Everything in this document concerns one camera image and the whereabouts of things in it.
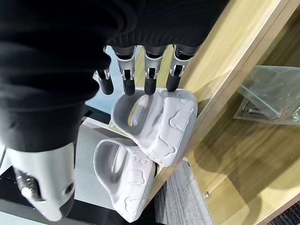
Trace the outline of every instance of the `wooden shelf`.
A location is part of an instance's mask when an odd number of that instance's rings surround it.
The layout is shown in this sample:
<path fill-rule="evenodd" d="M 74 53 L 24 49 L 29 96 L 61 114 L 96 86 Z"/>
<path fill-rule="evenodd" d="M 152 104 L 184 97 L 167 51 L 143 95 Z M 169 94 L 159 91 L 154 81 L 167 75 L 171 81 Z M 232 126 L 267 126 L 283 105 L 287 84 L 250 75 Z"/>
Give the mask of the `wooden shelf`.
<path fill-rule="evenodd" d="M 300 8 L 259 60 L 300 67 Z M 217 225 L 266 224 L 300 200 L 300 127 L 235 120 L 232 96 L 188 159 Z"/>
<path fill-rule="evenodd" d="M 299 4 L 300 0 L 231 0 L 180 82 L 180 87 L 195 94 L 199 106 L 199 116 L 185 155 L 200 189 L 211 193 L 207 203 L 217 225 L 265 221 L 278 209 L 265 195 L 280 194 L 284 190 L 285 184 L 280 184 L 284 177 L 292 179 L 295 176 L 287 168 L 300 163 L 294 152 L 299 143 L 285 147 L 291 142 L 291 137 L 299 134 L 297 128 L 232 119 L 232 113 L 241 101 L 241 97 L 234 93 L 252 68 L 260 62 L 274 65 L 278 60 L 281 63 L 272 52 L 287 48 L 282 42 L 283 37 L 289 37 L 290 42 L 298 38 L 296 29 L 292 38 L 289 28 L 283 27 Z M 165 87 L 172 52 L 173 48 L 169 46 L 158 74 L 158 87 Z M 299 56 L 297 53 L 284 55 L 286 58 Z M 144 86 L 143 65 L 144 52 L 141 51 L 136 60 L 136 86 Z M 273 154 L 269 154 L 268 148 L 274 151 Z M 266 173 L 255 180 L 255 175 L 261 171 L 259 168 Z M 175 169 L 175 166 L 159 168 L 149 200 Z M 278 200 L 278 205 L 287 203 L 298 192 L 296 183 L 289 185 L 292 191 L 284 200 Z M 261 207 L 255 208 L 260 201 L 264 201 Z"/>

